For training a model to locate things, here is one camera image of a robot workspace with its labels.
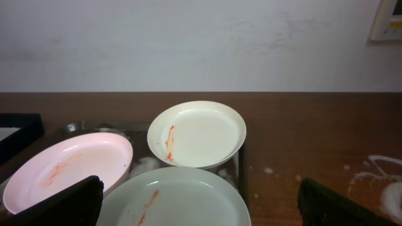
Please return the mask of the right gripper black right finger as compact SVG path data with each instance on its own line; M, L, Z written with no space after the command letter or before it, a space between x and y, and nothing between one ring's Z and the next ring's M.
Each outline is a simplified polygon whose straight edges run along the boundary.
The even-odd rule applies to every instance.
M310 178L301 181L298 209L303 226L398 226Z

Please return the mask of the pink plastic plate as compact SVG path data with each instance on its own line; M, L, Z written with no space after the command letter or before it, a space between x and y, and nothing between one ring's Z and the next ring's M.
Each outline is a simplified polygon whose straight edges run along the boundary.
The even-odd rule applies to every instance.
M133 147L125 137L108 132L76 136L44 149L10 178L3 205L17 214L50 196L98 176L107 196L128 178Z

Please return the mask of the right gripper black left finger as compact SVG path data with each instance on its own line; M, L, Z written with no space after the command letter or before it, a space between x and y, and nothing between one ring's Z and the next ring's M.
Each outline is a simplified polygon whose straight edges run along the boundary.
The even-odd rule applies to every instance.
M95 226L104 184L89 176L55 195L1 221L1 226Z

